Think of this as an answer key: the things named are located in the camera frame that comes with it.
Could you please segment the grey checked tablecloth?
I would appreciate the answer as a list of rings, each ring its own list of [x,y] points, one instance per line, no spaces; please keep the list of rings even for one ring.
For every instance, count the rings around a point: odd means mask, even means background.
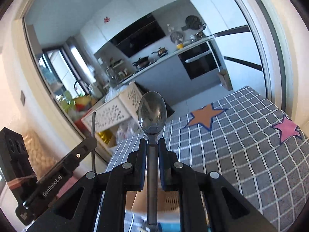
[[[188,126],[186,114],[160,137],[178,159],[199,172],[217,171],[278,231],[288,231],[308,201],[308,137],[285,142],[274,125],[285,112],[249,86],[213,103],[224,110],[212,130]]]

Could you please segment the white perforated plastic basket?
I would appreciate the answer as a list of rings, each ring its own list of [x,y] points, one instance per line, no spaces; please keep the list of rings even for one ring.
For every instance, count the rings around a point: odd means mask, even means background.
[[[91,109],[82,119],[84,126],[91,131],[92,113],[96,112],[95,131],[105,131],[130,118],[138,123],[138,106],[142,94],[135,82],[132,82],[117,96],[95,109]]]

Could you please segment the brown cardboard box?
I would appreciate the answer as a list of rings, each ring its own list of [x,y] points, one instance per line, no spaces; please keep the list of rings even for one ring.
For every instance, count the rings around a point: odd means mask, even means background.
[[[228,72],[226,70],[222,69],[217,73],[217,75],[220,79],[222,86],[226,90],[231,91],[233,89],[233,87],[232,87]]]

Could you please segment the black built-in oven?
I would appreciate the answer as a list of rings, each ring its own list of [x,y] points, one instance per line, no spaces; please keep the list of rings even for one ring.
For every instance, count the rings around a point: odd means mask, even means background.
[[[180,53],[178,57],[191,80],[221,67],[218,55],[208,41]]]

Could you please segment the black wok on stove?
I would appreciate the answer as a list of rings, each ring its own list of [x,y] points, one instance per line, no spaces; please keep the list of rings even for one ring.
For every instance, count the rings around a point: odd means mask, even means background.
[[[136,62],[132,63],[137,69],[142,69],[150,64],[149,57],[139,58]]]

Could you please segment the brass pot on stove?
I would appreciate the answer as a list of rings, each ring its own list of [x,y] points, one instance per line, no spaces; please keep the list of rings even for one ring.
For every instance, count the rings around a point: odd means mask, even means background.
[[[157,56],[159,58],[162,58],[162,57],[164,57],[165,55],[168,54],[168,50],[166,48],[159,47],[159,49],[157,51],[153,52],[152,54],[157,54]]]

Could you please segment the black range hood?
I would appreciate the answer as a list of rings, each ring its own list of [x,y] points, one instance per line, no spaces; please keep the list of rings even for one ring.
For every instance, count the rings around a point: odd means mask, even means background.
[[[153,14],[149,13],[126,27],[110,42],[130,58],[165,36]]]

